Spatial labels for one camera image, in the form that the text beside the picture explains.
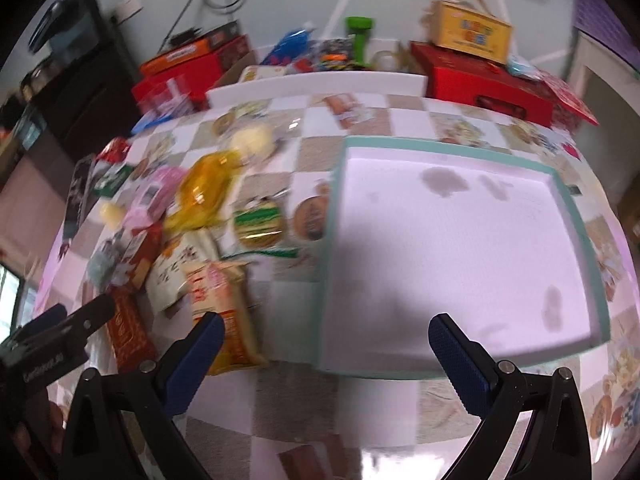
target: screw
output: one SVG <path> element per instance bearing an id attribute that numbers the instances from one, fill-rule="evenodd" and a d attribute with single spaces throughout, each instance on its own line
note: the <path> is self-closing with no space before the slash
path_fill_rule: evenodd
<path id="1" fill-rule="evenodd" d="M 506 374 L 513 374 L 516 371 L 516 365 L 511 361 L 500 361 L 498 368 Z"/>
<path id="2" fill-rule="evenodd" d="M 146 359 L 138 365 L 138 370 L 143 374 L 148 374 L 156 369 L 156 362 L 152 359 Z"/>
<path id="3" fill-rule="evenodd" d="M 87 368 L 84 372 L 82 372 L 81 376 L 85 381 L 90 381 L 95 377 L 95 368 Z"/>
<path id="4" fill-rule="evenodd" d="M 565 381 L 568 381 L 569 379 L 571 379 L 574 375 L 571 373 L 571 370 L 569 370 L 569 368 L 567 367 L 561 367 L 558 368 L 558 374 L 560 375 L 560 377 L 562 377 Z"/>

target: white board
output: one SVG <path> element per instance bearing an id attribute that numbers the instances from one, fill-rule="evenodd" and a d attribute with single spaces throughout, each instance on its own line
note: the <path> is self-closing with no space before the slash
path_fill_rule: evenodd
<path id="1" fill-rule="evenodd" d="M 551 174 L 425 151 L 353 147 L 340 172 L 318 367 L 401 378 L 441 371 L 447 312 L 519 365 L 601 342 L 587 258 Z"/>

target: cardboard box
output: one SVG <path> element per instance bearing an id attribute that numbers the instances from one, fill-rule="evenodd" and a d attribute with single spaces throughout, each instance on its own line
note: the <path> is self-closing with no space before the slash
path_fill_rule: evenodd
<path id="1" fill-rule="evenodd" d="M 240 36 L 238 22 L 225 23 L 191 43 L 174 48 L 140 65 L 140 73 L 152 76 L 185 61 L 205 56 Z"/>
<path id="2" fill-rule="evenodd" d="M 489 11 L 484 0 L 477 0 L 484 12 L 471 9 L 461 0 L 436 0 L 430 20 L 430 40 L 451 48 L 505 64 L 511 42 L 511 25 Z"/>
<path id="3" fill-rule="evenodd" d="M 191 100 L 197 106 L 203 105 L 207 100 L 205 92 L 213 88 L 223 75 L 249 52 L 251 49 L 247 36 L 240 36 L 215 52 L 180 63 L 153 76 L 145 77 L 131 89 L 131 92 L 136 101 L 141 102 L 159 84 L 165 83 L 171 78 L 182 76 L 189 89 Z"/>
<path id="4" fill-rule="evenodd" d="M 425 97 L 551 126 L 556 99 L 545 84 L 514 77 L 503 67 L 429 43 L 411 41 L 410 51 L 429 77 Z"/>

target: stain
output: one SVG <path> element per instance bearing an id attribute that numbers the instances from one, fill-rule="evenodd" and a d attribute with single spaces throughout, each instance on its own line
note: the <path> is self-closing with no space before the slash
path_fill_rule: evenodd
<path id="1" fill-rule="evenodd" d="M 467 181 L 448 168 L 429 168 L 422 172 L 421 178 L 429 191 L 442 198 L 449 198 L 456 192 L 469 189 Z"/>
<path id="2" fill-rule="evenodd" d="M 486 175 L 481 175 L 478 177 L 478 180 L 494 198 L 502 200 L 503 202 L 506 202 L 509 199 L 507 189 L 513 187 L 513 184 L 503 182 L 501 180 L 494 182 Z"/>
<path id="3" fill-rule="evenodd" d="M 545 293 L 542 321 L 549 332 L 562 330 L 562 293 L 556 286 L 550 286 Z"/>

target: red package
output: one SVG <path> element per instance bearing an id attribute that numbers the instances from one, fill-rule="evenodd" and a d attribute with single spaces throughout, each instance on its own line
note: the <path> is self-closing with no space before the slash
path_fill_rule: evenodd
<path id="1" fill-rule="evenodd" d="M 162 224 L 156 222 L 145 229 L 133 229 L 129 242 L 111 276 L 111 285 L 127 292 L 137 292 L 162 248 Z"/>
<path id="2" fill-rule="evenodd" d="M 558 98 L 558 104 L 562 108 L 598 126 L 598 120 L 591 113 L 591 110 L 587 108 L 587 105 L 582 102 L 582 99 L 574 93 L 574 90 L 567 83 L 544 70 L 540 70 L 540 73 L 542 74 L 542 81 Z"/>
<path id="3" fill-rule="evenodd" d="M 131 148 L 130 144 L 123 137 L 112 139 L 95 157 L 95 160 L 103 160 L 109 164 L 117 164 L 127 158 L 127 153 Z"/>
<path id="4" fill-rule="evenodd" d="M 118 372 L 132 372 L 142 361 L 155 359 L 158 352 L 142 325 L 134 297 L 119 288 L 114 288 L 109 294 L 116 303 L 116 313 L 108 320 L 107 330 L 116 354 Z"/>

